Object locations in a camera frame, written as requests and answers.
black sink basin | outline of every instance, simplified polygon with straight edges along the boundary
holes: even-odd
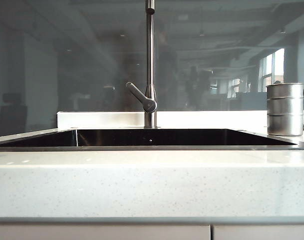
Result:
[[[304,143],[230,129],[83,129],[0,142],[0,151],[304,149]]]

stainless steel canister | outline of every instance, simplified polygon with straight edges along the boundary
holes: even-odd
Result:
[[[301,136],[304,125],[304,84],[267,86],[267,132],[278,136]]]

white cabinet door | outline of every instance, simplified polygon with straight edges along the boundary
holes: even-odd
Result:
[[[0,240],[210,240],[209,226],[0,224]]]
[[[304,225],[213,227],[213,240],[304,240]]]

faucet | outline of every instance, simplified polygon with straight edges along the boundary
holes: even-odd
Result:
[[[144,128],[157,128],[157,103],[155,93],[155,48],[154,48],[154,0],[146,0],[146,35],[147,35],[147,81],[145,95],[131,82],[126,87],[143,104]]]

glass panel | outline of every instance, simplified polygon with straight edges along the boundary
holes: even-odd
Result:
[[[275,52],[275,80],[277,81],[280,76],[284,76],[284,48]]]
[[[304,1],[155,6],[159,111],[266,109],[275,52],[275,81],[304,83]],[[0,136],[57,111],[143,111],[125,84],[145,92],[146,71],[142,0],[0,0]]]
[[[266,77],[263,79],[263,91],[264,92],[267,92],[267,87],[268,85],[271,85],[272,84],[272,77],[269,76],[269,77]]]
[[[272,73],[272,54],[266,57],[265,66],[264,66],[264,75],[268,75]]]

